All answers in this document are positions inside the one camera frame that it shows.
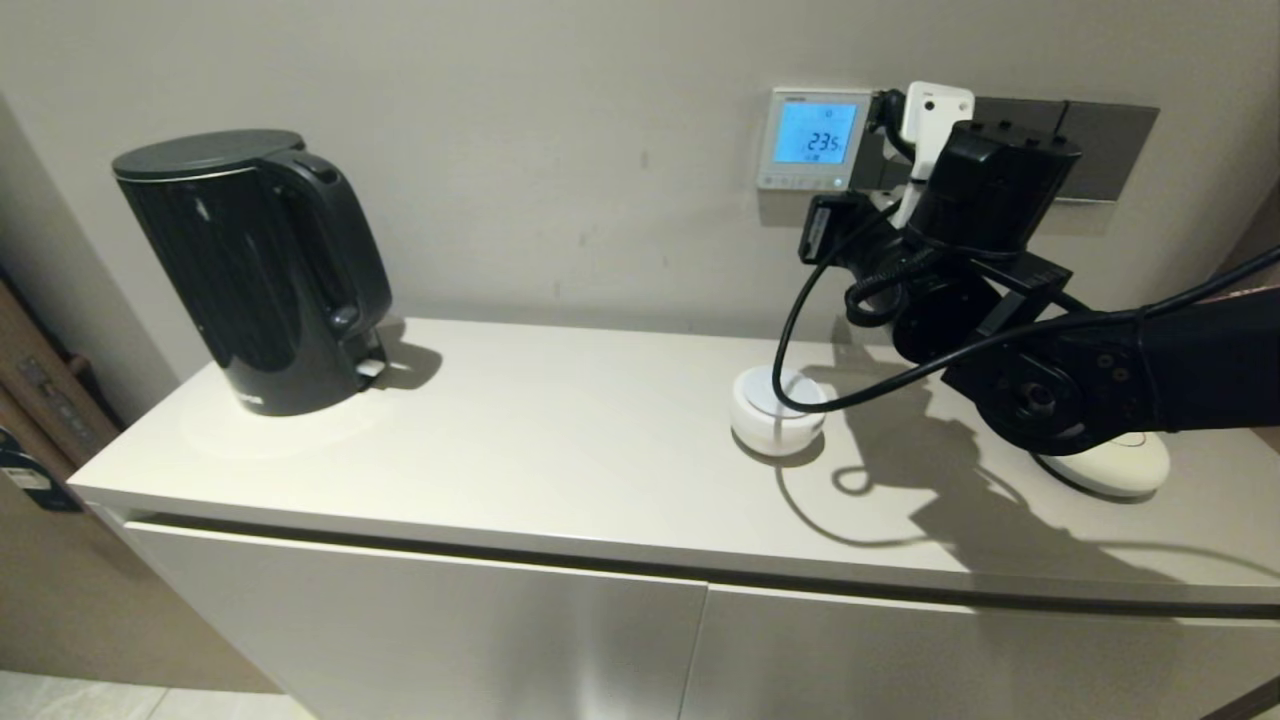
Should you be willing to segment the white wall thermostat panel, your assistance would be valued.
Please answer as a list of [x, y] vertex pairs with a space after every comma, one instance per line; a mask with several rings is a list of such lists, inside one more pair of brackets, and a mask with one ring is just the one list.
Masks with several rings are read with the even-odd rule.
[[762, 192], [841, 192], [850, 187], [874, 92], [773, 88], [756, 168]]

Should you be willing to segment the black wrist connector box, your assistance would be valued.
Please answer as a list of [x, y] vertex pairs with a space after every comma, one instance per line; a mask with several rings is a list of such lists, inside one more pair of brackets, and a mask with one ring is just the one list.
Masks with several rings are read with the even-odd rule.
[[819, 193], [812, 197], [797, 247], [801, 264], [818, 264], [842, 233], [849, 231], [863, 201], [864, 196], [858, 192]]

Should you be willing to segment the small white round speaker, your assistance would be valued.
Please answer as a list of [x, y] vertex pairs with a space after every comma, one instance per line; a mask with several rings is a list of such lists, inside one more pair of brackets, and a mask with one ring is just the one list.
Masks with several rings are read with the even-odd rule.
[[823, 413], [801, 413], [781, 402], [771, 366], [753, 366], [735, 378], [730, 424], [753, 452], [769, 457], [800, 454], [820, 437], [824, 423]]

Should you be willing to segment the cream flat round device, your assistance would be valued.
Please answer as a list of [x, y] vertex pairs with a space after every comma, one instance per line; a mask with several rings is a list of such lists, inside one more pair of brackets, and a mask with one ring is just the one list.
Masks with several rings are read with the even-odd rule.
[[1085, 495], [1143, 502], [1165, 487], [1171, 454], [1156, 433], [1128, 433], [1080, 454], [1032, 459], [1051, 477]]

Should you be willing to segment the white sideboard cabinet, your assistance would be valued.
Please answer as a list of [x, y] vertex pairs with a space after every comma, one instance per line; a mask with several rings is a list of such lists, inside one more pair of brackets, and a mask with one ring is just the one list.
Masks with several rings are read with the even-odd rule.
[[772, 459], [730, 424], [732, 382], [768, 341], [416, 319], [388, 333], [381, 386], [303, 416], [243, 410], [207, 366], [72, 483], [151, 569], [128, 521], [708, 594], [1280, 621], [1280, 454], [1248, 430], [1169, 437], [1167, 484], [1111, 503], [937, 380], [829, 415]]

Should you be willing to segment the black electric kettle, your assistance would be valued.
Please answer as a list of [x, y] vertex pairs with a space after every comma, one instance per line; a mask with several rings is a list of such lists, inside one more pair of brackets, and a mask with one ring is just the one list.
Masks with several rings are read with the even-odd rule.
[[384, 373], [381, 255], [352, 183], [302, 135], [172, 138], [111, 173], [244, 409], [316, 413]]

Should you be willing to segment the metal door lock plate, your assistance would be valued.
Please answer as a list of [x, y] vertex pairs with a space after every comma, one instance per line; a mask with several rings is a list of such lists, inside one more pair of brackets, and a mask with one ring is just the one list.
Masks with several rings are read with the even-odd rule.
[[79, 447], [87, 452], [96, 454], [105, 446], [100, 433], [86, 421], [79, 409], [54, 383], [35, 356], [27, 356], [20, 360], [18, 368], [26, 383], [36, 388], [52, 415], [58, 418], [70, 436], [76, 437]]

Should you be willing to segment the dark blue door tag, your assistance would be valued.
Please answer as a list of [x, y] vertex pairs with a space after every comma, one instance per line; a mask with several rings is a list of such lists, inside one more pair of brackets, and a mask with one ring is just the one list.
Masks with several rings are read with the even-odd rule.
[[33, 503], [47, 512], [79, 514], [84, 509], [20, 442], [0, 427], [0, 477], [6, 478]]

